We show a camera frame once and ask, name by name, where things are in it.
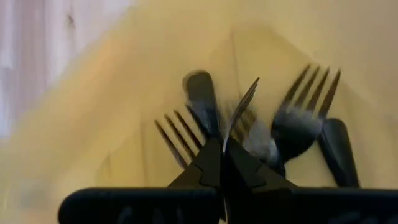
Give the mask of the yellow plastic bin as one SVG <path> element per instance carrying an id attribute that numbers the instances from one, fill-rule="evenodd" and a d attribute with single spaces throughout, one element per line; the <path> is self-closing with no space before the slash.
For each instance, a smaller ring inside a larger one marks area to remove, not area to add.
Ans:
<path id="1" fill-rule="evenodd" d="M 155 127 L 182 81 L 220 112 L 252 82 L 265 124 L 310 64 L 341 72 L 329 116 L 364 188 L 398 189 L 398 0 L 0 0 L 0 224 L 58 224 L 85 187 L 163 187 L 181 173 Z"/>

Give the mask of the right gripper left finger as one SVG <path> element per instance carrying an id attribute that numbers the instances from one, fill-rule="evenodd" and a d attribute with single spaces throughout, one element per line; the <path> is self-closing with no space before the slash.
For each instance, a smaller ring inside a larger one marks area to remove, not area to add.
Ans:
<path id="1" fill-rule="evenodd" d="M 177 206 L 179 220 L 218 220 L 224 218 L 221 190 L 221 145 L 211 138 L 188 167 L 170 184 L 185 196 Z"/>

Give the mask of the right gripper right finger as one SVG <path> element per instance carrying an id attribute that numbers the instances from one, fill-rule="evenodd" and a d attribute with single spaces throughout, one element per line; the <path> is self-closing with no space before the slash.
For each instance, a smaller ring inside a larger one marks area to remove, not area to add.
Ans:
<path id="1" fill-rule="evenodd" d="M 228 224 L 288 224 L 295 185 L 234 139 L 223 154 L 223 190 Z"/>

